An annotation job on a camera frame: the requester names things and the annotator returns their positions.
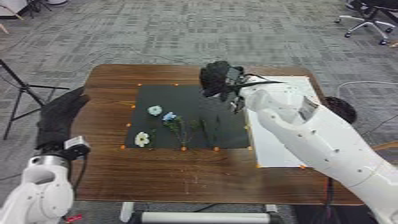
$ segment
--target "white object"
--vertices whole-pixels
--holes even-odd
[[[0,4],[11,9],[0,7],[0,16],[15,16],[13,12],[19,13],[27,7],[27,0],[0,0]]]
[[[262,81],[253,77],[248,83]],[[397,223],[398,169],[377,155],[347,121],[287,83],[246,87],[241,96],[262,126],[297,158],[342,182],[379,223]]]
[[[0,224],[59,223],[74,205],[66,164],[68,161],[58,156],[31,159],[22,184],[0,210]]]
[[[148,113],[157,117],[162,114],[162,107],[159,105],[150,107]]]
[[[68,2],[68,0],[49,0],[50,5],[63,5]]]
[[[123,202],[122,206],[122,221],[129,222],[134,214],[134,202]]]
[[[145,147],[148,143],[150,143],[150,135],[146,132],[141,132],[136,136],[136,145],[139,147]]]
[[[143,223],[271,223],[267,213],[145,212]]]
[[[308,76],[265,76],[265,78],[289,83],[292,87],[296,87],[297,90],[306,94],[312,100],[321,103]],[[276,135],[264,128],[258,121],[257,112],[246,110],[246,113],[260,167],[301,167],[301,165],[308,166],[287,149],[285,144],[276,138]]]

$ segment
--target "black mat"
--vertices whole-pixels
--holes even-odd
[[[148,108],[155,105],[161,105],[164,109],[159,117],[148,113]],[[246,117],[244,113],[235,115],[230,111],[230,102],[223,103],[218,98],[205,98],[200,86],[143,86],[125,143],[129,148],[139,148],[136,145],[139,132],[152,134],[155,129],[155,144],[148,144],[145,148],[182,147],[177,135],[162,122],[168,112],[175,112],[184,117],[186,123],[196,121],[202,124],[187,144],[189,148],[221,147],[226,149],[249,146],[249,136],[244,128]]]

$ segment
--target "chair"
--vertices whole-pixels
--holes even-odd
[[[390,36],[388,33],[393,32],[393,28],[397,27],[392,23],[383,22],[376,19],[379,12],[385,12],[386,15],[392,12],[398,12],[398,3],[390,0],[356,0],[353,1],[354,10],[360,12],[361,18],[342,15],[337,19],[337,23],[342,23],[342,19],[351,19],[361,21],[361,23],[349,29],[345,37],[353,37],[353,32],[361,28],[369,27],[369,25],[376,28],[377,32],[383,35],[383,40],[379,42],[381,45],[388,44]]]

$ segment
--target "black cloth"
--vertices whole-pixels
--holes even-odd
[[[145,85],[136,99],[132,126],[125,140],[127,147],[139,148],[136,136],[146,132],[154,144],[148,144],[145,148],[180,148],[178,138],[162,122],[164,115],[173,112],[182,116],[187,128],[191,128],[194,121],[202,124],[194,133],[191,132],[193,129],[189,130],[189,136],[193,136],[189,148],[246,148],[249,146],[249,135],[244,128],[246,116],[244,113],[235,114],[230,111],[232,99],[234,96],[223,102],[216,97],[207,98],[200,86]],[[148,113],[148,108],[155,105],[162,107],[162,114],[157,117]]]
[[[65,144],[72,137],[72,124],[79,111],[90,102],[84,87],[68,92],[43,107],[38,123],[38,148],[47,144]]]

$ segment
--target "chair leg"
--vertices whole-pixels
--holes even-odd
[[[358,24],[358,26],[354,26],[351,29],[349,29],[349,33],[353,33],[363,26],[367,26],[369,24],[372,24],[372,22],[363,22]]]
[[[395,25],[393,25],[392,23],[386,23],[386,22],[383,22],[383,21],[376,21],[376,23],[377,23],[379,25],[385,25],[385,26],[395,28]]]
[[[347,15],[340,16],[340,19],[353,19],[353,20],[358,20],[358,21],[365,21],[363,18],[358,18],[354,16],[347,16]]]
[[[385,33],[385,31],[383,31],[383,29],[381,29],[379,25],[377,25],[376,23],[370,23],[370,25],[376,27],[377,32],[379,32],[379,33],[381,33],[381,35],[383,35],[383,39],[385,39],[385,40],[388,40],[388,39],[390,39],[390,36],[388,36],[388,34]]]

